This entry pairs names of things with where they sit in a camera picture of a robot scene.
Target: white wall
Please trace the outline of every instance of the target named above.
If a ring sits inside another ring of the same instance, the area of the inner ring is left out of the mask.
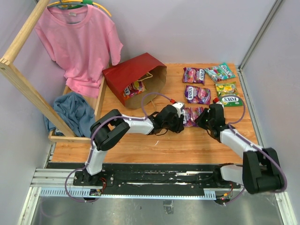
[[[275,0],[95,0],[124,44],[122,59],[240,64]]]
[[[0,9],[1,56],[33,10],[32,0],[5,1]],[[63,91],[63,71],[32,32],[15,65],[51,104]],[[50,148],[42,114],[0,74],[0,218],[15,225],[36,167]]]
[[[287,0],[254,51],[244,75],[262,138],[277,150],[300,222],[300,2]]]

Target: shirt tag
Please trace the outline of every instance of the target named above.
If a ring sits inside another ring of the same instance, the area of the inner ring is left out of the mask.
[[[69,12],[69,16],[76,16],[76,13]]]

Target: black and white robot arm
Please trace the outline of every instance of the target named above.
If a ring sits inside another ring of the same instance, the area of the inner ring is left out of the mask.
[[[183,108],[184,103],[177,102],[167,105],[161,112],[155,112],[147,118],[125,116],[116,109],[110,111],[91,127],[91,132],[95,135],[91,155],[86,162],[87,173],[93,176],[101,172],[107,151],[125,134],[156,135],[162,129],[181,132],[184,129],[184,116],[181,114]],[[222,104],[211,104],[195,122],[200,128],[207,130],[212,138],[229,146],[243,159],[243,166],[220,165],[216,170],[217,180],[239,183],[251,194],[286,188],[286,179],[282,176],[276,151],[252,143],[234,127],[226,124]]]

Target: blue cloth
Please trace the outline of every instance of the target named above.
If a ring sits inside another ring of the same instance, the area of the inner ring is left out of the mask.
[[[53,103],[53,109],[78,137],[90,137],[90,127],[95,123],[95,114],[82,95],[70,92],[59,96]],[[56,128],[48,118],[44,117],[44,121],[48,131]]]

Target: gray floor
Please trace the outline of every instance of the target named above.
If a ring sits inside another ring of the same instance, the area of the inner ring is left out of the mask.
[[[67,197],[43,197],[38,203],[32,224],[281,225],[283,223],[274,194],[244,193],[241,198],[226,207],[216,205],[214,201],[174,200],[173,214],[166,214],[162,199],[99,199],[95,203],[85,204],[74,202]]]

